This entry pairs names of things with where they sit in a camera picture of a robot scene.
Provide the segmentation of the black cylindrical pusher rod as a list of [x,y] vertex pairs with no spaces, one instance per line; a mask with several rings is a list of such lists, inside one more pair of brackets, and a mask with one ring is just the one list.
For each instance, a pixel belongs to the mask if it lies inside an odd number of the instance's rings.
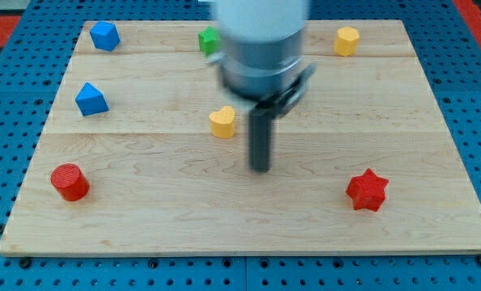
[[248,116],[248,158],[253,171],[268,172],[271,168],[272,123],[271,108],[257,106]]

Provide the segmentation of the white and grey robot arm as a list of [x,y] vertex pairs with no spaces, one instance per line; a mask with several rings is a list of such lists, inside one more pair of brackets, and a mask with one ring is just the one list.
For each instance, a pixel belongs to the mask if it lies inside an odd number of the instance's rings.
[[259,173],[271,168],[273,122],[307,91],[314,65],[304,66],[308,0],[218,0],[213,3],[221,48],[212,55],[221,85],[249,104],[247,158]]

